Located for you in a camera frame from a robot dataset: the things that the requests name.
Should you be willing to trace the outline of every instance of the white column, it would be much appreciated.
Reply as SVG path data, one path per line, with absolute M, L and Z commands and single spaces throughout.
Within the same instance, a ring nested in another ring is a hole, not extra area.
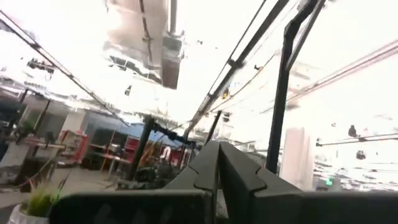
M 62 131 L 78 131 L 82 128 L 86 113 L 84 111 L 69 112 L 62 126 Z
M 288 128 L 279 176 L 301 190 L 312 190 L 314 148 L 305 128 Z

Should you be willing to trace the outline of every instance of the white pot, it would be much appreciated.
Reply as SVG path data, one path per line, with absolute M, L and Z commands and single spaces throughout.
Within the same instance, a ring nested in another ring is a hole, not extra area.
M 20 211 L 20 207 L 21 205 L 15 206 L 7 224 L 49 224 L 48 218 L 25 215 Z

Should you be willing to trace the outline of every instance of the potted plant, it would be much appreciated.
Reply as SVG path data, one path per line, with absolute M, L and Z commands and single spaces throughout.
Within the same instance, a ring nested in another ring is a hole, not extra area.
M 15 206 L 7 224 L 48 224 L 52 206 L 59 201 L 60 192 L 67 181 L 64 178 L 55 190 L 46 182 L 36 186 L 30 181 L 32 191 L 30 197 Z

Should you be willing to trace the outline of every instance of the green plant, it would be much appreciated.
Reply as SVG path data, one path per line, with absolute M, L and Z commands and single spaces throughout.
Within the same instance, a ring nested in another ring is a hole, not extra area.
M 22 203 L 21 212 L 33 217 L 48 217 L 52 206 L 60 199 L 60 194 L 69 174 L 53 190 L 47 183 L 36 186 L 30 181 L 30 198 Z

